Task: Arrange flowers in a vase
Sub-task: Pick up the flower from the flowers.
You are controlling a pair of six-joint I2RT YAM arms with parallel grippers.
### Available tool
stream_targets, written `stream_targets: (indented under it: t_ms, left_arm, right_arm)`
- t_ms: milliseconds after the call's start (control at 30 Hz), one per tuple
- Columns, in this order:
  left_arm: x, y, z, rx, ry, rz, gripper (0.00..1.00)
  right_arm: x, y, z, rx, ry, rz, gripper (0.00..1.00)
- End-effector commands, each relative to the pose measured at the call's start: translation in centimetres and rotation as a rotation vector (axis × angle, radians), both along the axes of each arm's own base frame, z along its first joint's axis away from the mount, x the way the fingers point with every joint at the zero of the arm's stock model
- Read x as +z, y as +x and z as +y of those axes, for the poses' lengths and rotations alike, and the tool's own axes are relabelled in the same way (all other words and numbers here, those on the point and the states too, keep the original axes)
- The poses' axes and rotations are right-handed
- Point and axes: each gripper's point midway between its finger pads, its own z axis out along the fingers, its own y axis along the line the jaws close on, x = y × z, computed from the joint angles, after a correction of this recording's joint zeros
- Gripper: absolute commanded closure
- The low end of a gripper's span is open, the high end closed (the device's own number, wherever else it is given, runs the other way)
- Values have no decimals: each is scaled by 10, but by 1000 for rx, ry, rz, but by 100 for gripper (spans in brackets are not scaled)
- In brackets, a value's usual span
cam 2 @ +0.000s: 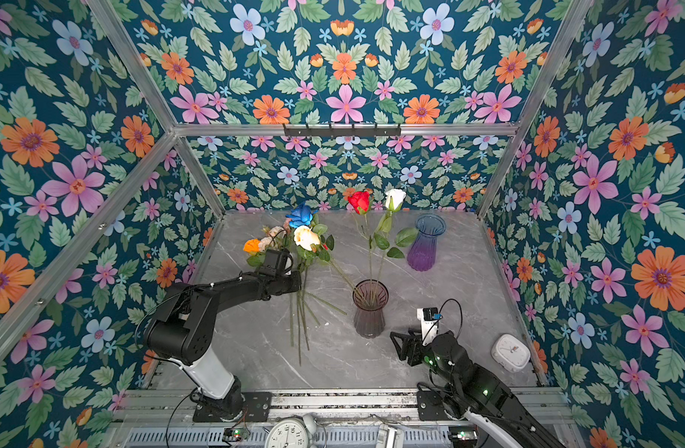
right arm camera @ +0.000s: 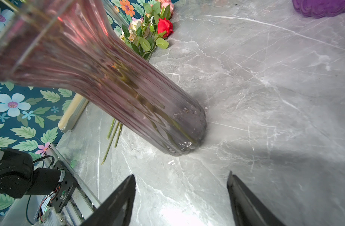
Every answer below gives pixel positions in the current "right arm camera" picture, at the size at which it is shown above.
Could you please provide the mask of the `dark pink ribbed glass vase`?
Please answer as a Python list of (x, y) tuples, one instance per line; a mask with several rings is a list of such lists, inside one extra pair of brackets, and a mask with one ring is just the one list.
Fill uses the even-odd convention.
[(29, 1), (0, 32), (0, 82), (74, 91), (163, 153), (204, 140), (203, 107), (123, 43), (101, 1)]

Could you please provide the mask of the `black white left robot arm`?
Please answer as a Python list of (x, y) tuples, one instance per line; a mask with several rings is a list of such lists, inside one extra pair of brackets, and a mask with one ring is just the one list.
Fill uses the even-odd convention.
[(62, 182), (65, 173), (57, 169), (34, 168), (28, 153), (0, 149), (0, 194), (14, 199), (24, 195), (48, 195)]

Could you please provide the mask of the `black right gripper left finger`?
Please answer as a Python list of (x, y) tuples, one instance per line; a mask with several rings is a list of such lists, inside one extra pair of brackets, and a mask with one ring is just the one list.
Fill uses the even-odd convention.
[(100, 205), (81, 226), (129, 226), (136, 195), (132, 174)]

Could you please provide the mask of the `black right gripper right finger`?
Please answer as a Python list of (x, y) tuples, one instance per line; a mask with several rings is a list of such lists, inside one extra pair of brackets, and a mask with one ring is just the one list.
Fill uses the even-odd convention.
[(236, 226), (285, 226), (232, 172), (229, 173), (227, 189)]

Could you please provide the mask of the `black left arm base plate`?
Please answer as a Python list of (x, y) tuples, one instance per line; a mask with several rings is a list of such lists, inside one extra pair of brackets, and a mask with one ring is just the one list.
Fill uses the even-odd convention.
[(56, 212), (60, 213), (63, 207), (67, 205), (78, 183), (62, 161), (57, 161), (54, 168), (64, 172), (64, 177), (62, 182), (59, 183), (57, 194), (50, 202)]

